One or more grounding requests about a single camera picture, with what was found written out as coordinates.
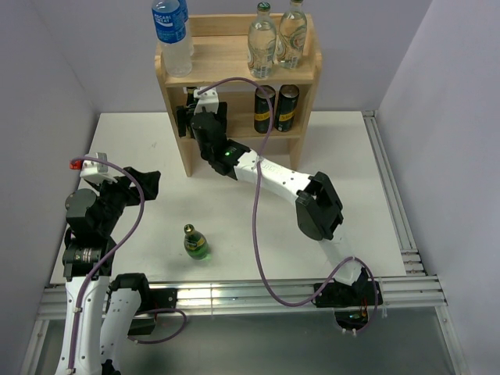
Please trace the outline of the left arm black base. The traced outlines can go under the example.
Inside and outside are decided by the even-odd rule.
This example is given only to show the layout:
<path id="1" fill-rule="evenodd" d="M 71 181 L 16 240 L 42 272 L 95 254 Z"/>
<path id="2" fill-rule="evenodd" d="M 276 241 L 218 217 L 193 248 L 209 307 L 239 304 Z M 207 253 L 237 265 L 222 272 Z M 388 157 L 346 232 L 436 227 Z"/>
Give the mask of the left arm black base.
<path id="1" fill-rule="evenodd" d="M 176 288 L 153 288 L 150 290 L 148 301 L 139 307 L 134 316 L 128 335 L 131 337 L 150 335 L 156 326 L 158 312 L 144 314 L 146 311 L 157 309 L 173 309 L 177 304 Z"/>

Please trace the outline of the clear glass bottle green cap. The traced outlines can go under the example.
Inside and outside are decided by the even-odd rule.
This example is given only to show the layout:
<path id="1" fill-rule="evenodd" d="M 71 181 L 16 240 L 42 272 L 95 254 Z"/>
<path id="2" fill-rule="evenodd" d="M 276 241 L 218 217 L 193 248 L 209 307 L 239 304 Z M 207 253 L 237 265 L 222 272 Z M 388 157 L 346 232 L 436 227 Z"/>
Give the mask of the clear glass bottle green cap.
<path id="1" fill-rule="evenodd" d="M 288 10 L 280 18 L 277 30 L 276 61 L 285 69 L 295 69 L 303 56 L 307 35 L 307 18 L 302 0 L 291 0 Z"/>

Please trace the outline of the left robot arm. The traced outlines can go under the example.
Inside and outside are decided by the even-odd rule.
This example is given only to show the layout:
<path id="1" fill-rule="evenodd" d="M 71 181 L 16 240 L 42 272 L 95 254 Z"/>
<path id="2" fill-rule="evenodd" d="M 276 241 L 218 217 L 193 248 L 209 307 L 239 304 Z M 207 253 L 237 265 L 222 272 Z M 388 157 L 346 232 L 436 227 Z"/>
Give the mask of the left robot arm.
<path id="1" fill-rule="evenodd" d="M 125 208 L 143 209 L 157 198 L 161 173 L 126 167 L 112 177 L 94 160 L 78 160 L 71 168 L 79 169 L 90 186 L 65 201 L 66 323 L 56 373 L 114 374 L 119 372 L 116 352 L 134 314 L 151 305 L 152 292 L 143 273 L 111 278 L 119 247 L 112 232 Z"/>

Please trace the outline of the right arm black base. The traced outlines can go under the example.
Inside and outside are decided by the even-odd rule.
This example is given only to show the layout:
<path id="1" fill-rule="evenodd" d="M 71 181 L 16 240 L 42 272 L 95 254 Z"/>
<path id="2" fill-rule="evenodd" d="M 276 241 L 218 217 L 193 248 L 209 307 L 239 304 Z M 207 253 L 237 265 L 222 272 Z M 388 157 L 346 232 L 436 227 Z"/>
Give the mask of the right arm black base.
<path id="1" fill-rule="evenodd" d="M 362 280 L 348 286 L 337 281 L 330 282 L 313 300 L 312 303 L 318 308 L 351 308 L 362 306 L 375 306 L 384 303 L 380 285 L 371 280 Z"/>

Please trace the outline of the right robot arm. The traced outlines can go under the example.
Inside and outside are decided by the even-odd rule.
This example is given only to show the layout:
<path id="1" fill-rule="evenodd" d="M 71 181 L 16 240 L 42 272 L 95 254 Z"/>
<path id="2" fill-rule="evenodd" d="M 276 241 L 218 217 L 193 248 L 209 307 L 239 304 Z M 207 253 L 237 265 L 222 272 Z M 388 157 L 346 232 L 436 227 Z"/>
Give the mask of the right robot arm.
<path id="1" fill-rule="evenodd" d="M 330 178 L 322 172 L 299 173 L 258 156 L 258 153 L 227 137 L 227 103 L 215 112 L 205 106 L 175 109 L 180 137 L 195 139 L 200 155 L 218 174 L 255 184 L 295 207 L 299 230 L 314 241 L 335 240 L 344 217 L 343 205 Z"/>

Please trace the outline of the black can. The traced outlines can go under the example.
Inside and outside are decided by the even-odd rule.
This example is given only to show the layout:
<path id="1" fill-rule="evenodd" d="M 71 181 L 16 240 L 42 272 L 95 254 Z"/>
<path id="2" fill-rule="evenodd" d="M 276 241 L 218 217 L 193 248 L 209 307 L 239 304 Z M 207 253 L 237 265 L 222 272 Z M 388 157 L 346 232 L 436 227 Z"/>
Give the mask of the black can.
<path id="1" fill-rule="evenodd" d="M 292 128 L 299 95 L 298 86 L 294 84 L 281 86 L 274 119 L 274 127 L 278 131 L 288 132 Z"/>
<path id="2" fill-rule="evenodd" d="M 276 91 L 269 85 L 262 86 L 262 89 L 267 93 L 270 99 L 272 109 L 276 98 Z M 255 90 L 254 95 L 254 129 L 260 134 L 265 134 L 270 125 L 270 119 L 274 117 L 274 111 L 270 110 L 266 96 L 259 90 Z"/>

